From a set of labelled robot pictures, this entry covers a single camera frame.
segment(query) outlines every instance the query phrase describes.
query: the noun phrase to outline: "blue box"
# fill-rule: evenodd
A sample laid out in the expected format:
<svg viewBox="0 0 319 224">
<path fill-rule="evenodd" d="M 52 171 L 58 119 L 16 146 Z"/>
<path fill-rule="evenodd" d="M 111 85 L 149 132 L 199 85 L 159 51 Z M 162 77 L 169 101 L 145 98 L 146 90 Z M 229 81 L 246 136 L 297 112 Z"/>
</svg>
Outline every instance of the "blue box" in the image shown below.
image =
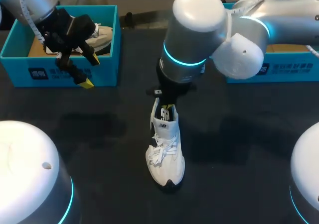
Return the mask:
<svg viewBox="0 0 319 224">
<path fill-rule="evenodd" d="M 87 74 L 94 86 L 116 86 L 121 47 L 121 28 L 115 5 L 57 6 L 72 16 L 88 14 L 95 23 L 113 28 L 110 55 L 98 56 L 100 64 L 92 66 L 83 56 L 71 56 L 78 69 Z M 0 60 L 15 87 L 79 87 L 55 65 L 55 56 L 28 57 L 34 34 L 17 20 L 6 39 Z"/>
<path fill-rule="evenodd" d="M 234 3 L 224 3 L 225 8 L 231 9 Z M 227 78 L 228 83 L 261 83 L 261 82 L 299 82 L 319 81 L 319 59 L 305 51 L 267 52 L 264 64 L 259 73 L 247 80 Z"/>
</svg>

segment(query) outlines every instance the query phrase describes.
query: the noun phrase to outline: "cyan led ring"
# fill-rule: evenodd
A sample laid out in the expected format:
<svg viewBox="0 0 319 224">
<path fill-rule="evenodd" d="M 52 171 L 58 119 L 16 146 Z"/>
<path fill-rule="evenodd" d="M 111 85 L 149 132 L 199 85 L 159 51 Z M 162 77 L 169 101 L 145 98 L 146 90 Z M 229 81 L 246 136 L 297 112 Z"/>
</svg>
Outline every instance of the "cyan led ring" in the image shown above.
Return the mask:
<svg viewBox="0 0 319 224">
<path fill-rule="evenodd" d="M 173 60 L 174 62 L 176 62 L 176 63 L 178 63 L 178 64 L 180 64 L 180 65 L 183 65 L 183 66 L 197 66 L 197 65 L 203 63 L 204 61 L 206 61 L 206 59 L 204 59 L 204 60 L 202 60 L 202 61 L 200 61 L 200 62 L 197 62 L 197 63 L 185 63 L 185 62 L 178 61 L 178 60 L 176 60 L 174 57 L 172 57 L 172 56 L 169 54 L 169 52 L 167 51 L 167 49 L 166 49 L 166 47 L 165 47 L 165 42 L 164 42 L 164 51 L 165 51 L 166 55 L 167 55 L 171 60 Z"/>
</svg>

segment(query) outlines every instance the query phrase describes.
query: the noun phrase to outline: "shoelace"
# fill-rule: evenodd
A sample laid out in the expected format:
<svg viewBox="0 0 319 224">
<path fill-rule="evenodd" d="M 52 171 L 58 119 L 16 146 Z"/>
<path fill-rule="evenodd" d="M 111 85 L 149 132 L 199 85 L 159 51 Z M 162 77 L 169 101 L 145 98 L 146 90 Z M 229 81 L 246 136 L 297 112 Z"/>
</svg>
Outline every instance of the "shoelace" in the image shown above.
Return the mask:
<svg viewBox="0 0 319 224">
<path fill-rule="evenodd" d="M 95 23 L 95 30 L 94 30 L 94 32 L 93 32 L 91 38 L 92 38 L 92 37 L 96 38 L 96 37 L 99 36 L 99 25 L 101 25 L 101 24 L 100 24 L 100 23 Z"/>
<path fill-rule="evenodd" d="M 176 154 L 176 135 L 172 139 L 164 139 L 155 134 L 153 138 L 156 141 L 157 147 L 149 154 L 149 161 L 151 161 L 151 164 L 159 164 L 163 161 L 166 155 Z"/>
</svg>

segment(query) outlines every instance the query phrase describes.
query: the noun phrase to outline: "white robotic arm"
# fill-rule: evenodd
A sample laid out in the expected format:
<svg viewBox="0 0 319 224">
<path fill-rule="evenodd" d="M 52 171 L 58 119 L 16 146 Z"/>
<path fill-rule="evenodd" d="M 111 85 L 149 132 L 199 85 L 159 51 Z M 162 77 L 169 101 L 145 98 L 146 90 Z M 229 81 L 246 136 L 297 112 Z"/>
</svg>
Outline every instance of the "white robotic arm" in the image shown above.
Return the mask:
<svg viewBox="0 0 319 224">
<path fill-rule="evenodd" d="M 211 57 L 222 74 L 250 78 L 259 72 L 268 44 L 319 43 L 318 2 L 240 0 L 227 10 L 220 0 L 175 0 L 161 71 L 171 81 L 188 83 Z"/>
</svg>

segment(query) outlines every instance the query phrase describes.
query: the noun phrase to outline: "shoe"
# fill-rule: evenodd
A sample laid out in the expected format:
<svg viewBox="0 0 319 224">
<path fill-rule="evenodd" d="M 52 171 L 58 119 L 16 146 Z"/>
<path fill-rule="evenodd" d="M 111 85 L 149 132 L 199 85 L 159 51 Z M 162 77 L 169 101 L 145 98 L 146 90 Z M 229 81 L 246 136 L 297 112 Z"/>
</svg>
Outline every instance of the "shoe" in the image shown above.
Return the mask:
<svg viewBox="0 0 319 224">
<path fill-rule="evenodd" d="M 95 24 L 95 31 L 92 36 L 86 40 L 88 45 L 94 48 L 95 54 L 97 56 L 110 53 L 111 43 L 112 43 L 112 32 L 113 29 L 108 26 L 100 26 L 100 23 Z M 82 54 L 80 47 L 73 50 Z M 47 54 L 57 54 L 57 52 L 52 52 L 48 47 L 46 47 Z"/>
<path fill-rule="evenodd" d="M 151 144 L 146 162 L 153 179 L 162 187 L 174 188 L 184 176 L 185 160 L 181 151 L 178 113 L 175 105 L 160 106 L 155 99 L 151 114 Z"/>
</svg>

